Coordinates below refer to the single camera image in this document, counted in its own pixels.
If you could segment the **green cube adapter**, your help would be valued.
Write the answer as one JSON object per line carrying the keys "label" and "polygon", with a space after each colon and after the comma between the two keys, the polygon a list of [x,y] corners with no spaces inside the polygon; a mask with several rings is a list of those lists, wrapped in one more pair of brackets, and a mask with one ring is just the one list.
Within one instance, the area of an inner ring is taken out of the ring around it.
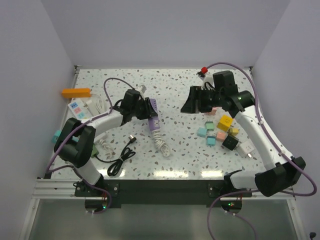
{"label": "green cube adapter", "polygon": [[215,129],[215,124],[213,121],[206,121],[204,125],[207,131],[214,131]]}

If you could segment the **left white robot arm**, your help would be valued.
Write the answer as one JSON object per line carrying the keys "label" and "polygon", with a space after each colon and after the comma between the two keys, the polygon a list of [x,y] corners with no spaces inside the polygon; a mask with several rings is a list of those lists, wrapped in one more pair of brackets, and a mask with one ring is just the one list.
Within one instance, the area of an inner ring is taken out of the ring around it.
{"label": "left white robot arm", "polygon": [[87,120],[69,118],[55,143],[53,158],[60,157],[69,162],[86,182],[86,191],[92,196],[99,196],[105,186],[104,178],[91,161],[91,152],[95,137],[130,122],[132,118],[147,120],[156,117],[151,99],[142,97],[135,89],[129,89],[109,112]]}

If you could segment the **long white power strip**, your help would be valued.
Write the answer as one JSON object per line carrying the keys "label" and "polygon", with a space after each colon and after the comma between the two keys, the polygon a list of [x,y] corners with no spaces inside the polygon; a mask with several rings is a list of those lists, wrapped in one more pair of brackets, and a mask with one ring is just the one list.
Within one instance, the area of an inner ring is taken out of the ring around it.
{"label": "long white power strip", "polygon": [[90,119],[92,117],[80,98],[72,99],[68,104],[68,108],[77,120]]}

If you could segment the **light blue cube adapter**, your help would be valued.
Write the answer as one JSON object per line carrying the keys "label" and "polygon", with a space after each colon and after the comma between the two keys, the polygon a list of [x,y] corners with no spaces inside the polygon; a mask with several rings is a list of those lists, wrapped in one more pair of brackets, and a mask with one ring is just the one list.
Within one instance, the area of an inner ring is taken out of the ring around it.
{"label": "light blue cube adapter", "polygon": [[205,137],[207,135],[207,129],[204,127],[199,127],[197,130],[197,135],[199,137]]}

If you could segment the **orange power strip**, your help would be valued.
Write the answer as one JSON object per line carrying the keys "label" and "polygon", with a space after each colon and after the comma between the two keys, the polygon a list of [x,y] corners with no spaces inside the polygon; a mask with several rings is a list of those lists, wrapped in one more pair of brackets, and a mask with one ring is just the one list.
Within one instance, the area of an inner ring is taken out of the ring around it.
{"label": "orange power strip", "polygon": [[61,95],[65,99],[72,98],[90,98],[91,90],[89,88],[64,88]]}

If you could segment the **small pink adapter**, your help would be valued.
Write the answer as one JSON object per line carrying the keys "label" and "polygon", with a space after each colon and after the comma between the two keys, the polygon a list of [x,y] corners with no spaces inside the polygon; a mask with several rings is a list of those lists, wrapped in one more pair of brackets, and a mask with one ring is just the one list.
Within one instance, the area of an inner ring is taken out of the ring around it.
{"label": "small pink adapter", "polygon": [[225,132],[218,131],[216,133],[216,140],[217,141],[223,142],[226,139],[226,137],[227,137],[227,133],[225,133]]}

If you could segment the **pink cube socket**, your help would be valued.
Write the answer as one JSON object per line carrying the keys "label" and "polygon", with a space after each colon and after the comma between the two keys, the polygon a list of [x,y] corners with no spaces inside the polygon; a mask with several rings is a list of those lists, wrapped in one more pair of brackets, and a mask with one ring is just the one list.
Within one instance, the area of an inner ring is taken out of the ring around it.
{"label": "pink cube socket", "polygon": [[207,113],[206,113],[206,115],[208,115],[208,116],[214,116],[214,115],[217,113],[217,110],[218,110],[217,107],[213,107],[210,112],[207,112]]}

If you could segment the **white cartoon cube socket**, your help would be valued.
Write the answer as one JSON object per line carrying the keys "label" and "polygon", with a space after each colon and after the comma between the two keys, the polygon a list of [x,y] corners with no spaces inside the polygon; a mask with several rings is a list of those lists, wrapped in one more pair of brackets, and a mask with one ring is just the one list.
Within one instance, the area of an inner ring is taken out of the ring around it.
{"label": "white cartoon cube socket", "polygon": [[242,142],[236,147],[236,151],[242,158],[251,158],[252,152],[255,150],[254,146],[249,142]]}

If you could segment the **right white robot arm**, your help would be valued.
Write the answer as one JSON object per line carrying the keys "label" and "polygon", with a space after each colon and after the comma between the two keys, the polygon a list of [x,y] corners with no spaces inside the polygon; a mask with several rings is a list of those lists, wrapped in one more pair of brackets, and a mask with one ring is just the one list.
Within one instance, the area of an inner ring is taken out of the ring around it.
{"label": "right white robot arm", "polygon": [[270,197],[295,185],[304,169],[305,160],[294,157],[275,136],[263,117],[256,114],[255,98],[248,91],[239,91],[234,74],[230,70],[209,75],[206,69],[197,73],[201,86],[191,86],[189,95],[181,108],[182,113],[208,113],[219,107],[241,126],[259,153],[265,170],[249,172],[236,170],[224,176],[223,192],[230,197],[240,190],[259,190]]}

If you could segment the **black cube socket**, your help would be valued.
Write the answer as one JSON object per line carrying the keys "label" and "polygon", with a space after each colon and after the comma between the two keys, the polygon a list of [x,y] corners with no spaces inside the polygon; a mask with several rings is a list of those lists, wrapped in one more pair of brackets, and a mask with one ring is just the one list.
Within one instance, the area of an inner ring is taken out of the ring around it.
{"label": "black cube socket", "polygon": [[222,142],[222,146],[233,151],[239,143],[239,139],[233,135],[227,135],[225,140]]}

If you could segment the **small yellow blue adapter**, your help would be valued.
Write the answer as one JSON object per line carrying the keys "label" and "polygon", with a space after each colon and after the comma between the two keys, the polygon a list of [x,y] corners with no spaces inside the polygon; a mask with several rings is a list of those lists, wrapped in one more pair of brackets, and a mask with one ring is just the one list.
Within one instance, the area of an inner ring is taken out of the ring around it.
{"label": "small yellow blue adapter", "polygon": [[239,134],[240,130],[236,127],[231,127],[228,129],[228,134],[232,136],[237,136]]}

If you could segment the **teal cube adapter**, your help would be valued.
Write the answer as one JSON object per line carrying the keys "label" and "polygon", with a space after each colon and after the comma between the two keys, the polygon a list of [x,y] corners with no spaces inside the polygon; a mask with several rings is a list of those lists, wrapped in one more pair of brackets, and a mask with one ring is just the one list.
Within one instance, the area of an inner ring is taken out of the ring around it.
{"label": "teal cube adapter", "polygon": [[206,145],[207,146],[215,146],[216,145],[216,137],[215,136],[207,136],[206,137]]}

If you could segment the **green power strip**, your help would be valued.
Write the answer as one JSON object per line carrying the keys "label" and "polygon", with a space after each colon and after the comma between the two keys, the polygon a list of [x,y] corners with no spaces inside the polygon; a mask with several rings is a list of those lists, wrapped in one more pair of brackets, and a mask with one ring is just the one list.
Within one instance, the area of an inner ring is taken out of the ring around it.
{"label": "green power strip", "polygon": [[99,151],[98,151],[98,149],[96,148],[96,146],[93,145],[93,146],[92,146],[92,151],[91,151],[91,157],[92,157],[92,158],[95,158],[95,157],[97,157],[98,155],[99,155]]}

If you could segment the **yellow cube socket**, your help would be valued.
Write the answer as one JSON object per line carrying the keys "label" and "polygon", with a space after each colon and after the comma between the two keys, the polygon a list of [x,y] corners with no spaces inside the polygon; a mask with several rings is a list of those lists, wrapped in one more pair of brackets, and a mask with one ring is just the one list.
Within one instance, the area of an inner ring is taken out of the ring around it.
{"label": "yellow cube socket", "polygon": [[228,115],[223,115],[218,124],[217,124],[217,128],[224,131],[224,132],[227,132],[229,130],[229,128],[231,127],[233,123],[233,118],[228,116]]}

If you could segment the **teal triangular power strip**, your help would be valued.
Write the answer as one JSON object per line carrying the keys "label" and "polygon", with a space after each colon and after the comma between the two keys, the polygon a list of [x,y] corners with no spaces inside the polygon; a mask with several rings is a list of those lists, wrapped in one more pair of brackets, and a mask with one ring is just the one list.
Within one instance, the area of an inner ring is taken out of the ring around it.
{"label": "teal triangular power strip", "polygon": [[58,141],[58,139],[59,139],[59,137],[60,137],[60,134],[61,134],[61,131],[60,131],[60,130],[57,130],[57,131],[54,133],[54,135],[53,135],[53,137],[52,137],[52,139],[51,139],[51,142],[55,144],[55,143]]}

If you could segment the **purple power strip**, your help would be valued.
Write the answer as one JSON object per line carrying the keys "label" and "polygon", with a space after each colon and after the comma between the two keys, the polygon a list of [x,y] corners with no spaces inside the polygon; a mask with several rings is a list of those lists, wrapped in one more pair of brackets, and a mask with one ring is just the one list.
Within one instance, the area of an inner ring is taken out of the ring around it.
{"label": "purple power strip", "polygon": [[[157,101],[154,98],[150,99],[151,106],[153,110],[158,113],[158,107],[157,107]],[[149,125],[149,130],[151,132],[159,130],[160,129],[160,122],[159,122],[159,116],[152,116],[151,118],[148,119],[148,125]]]}

